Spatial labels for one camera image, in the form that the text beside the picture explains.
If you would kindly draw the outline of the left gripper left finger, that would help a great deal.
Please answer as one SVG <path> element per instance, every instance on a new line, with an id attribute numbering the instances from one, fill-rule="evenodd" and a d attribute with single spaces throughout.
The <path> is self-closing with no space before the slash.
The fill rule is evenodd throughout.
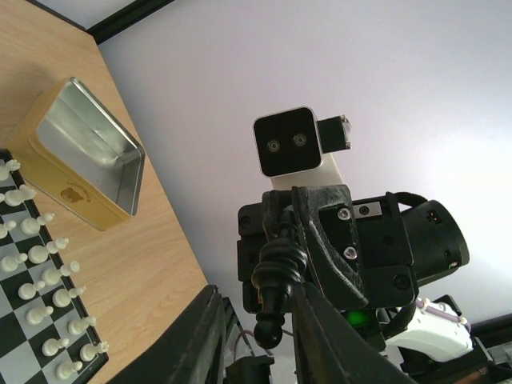
<path id="1" fill-rule="evenodd" d="M 154 344 L 110 383 L 221 383 L 226 320 L 222 296 L 205 286 Z"/>

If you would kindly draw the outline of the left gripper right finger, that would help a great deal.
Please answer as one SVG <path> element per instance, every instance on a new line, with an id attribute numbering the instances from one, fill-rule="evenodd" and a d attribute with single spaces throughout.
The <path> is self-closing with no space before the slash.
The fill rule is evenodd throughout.
<path id="1" fill-rule="evenodd" d="M 314 285 L 297 285 L 291 305 L 297 382 L 413 382 L 361 338 Z"/>

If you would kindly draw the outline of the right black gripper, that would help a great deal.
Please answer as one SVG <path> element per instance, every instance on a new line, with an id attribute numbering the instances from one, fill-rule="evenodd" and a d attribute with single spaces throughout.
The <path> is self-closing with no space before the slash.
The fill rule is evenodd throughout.
<path id="1" fill-rule="evenodd" d="M 244 309 L 287 313 L 311 282 L 339 310 L 408 306 L 421 286 L 470 260 L 458 224 L 410 192 L 351 200 L 347 186 L 271 190 L 238 212 Z"/>

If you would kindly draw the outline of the black chess piece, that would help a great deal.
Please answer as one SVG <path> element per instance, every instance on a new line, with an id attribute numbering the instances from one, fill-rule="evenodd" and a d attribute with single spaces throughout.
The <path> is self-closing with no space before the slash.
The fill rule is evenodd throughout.
<path id="1" fill-rule="evenodd" d="M 278 220 L 276 237 L 261 248 L 260 261 L 251 277 L 258 290 L 261 309 L 256 314 L 254 337 L 264 349 L 275 348 L 282 340 L 284 306 L 302 282 L 308 256 L 298 241 L 294 213 L 284 210 Z"/>

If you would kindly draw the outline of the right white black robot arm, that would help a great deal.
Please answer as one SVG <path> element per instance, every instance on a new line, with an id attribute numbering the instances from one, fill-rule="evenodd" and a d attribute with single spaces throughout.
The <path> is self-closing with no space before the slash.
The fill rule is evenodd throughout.
<path id="1" fill-rule="evenodd" d="M 290 314 L 300 383 L 455 383 L 494 367 L 452 297 L 419 294 L 470 260 L 441 203 L 354 200 L 344 185 L 272 190 L 239 210 L 238 233 L 255 341 L 275 348 Z"/>

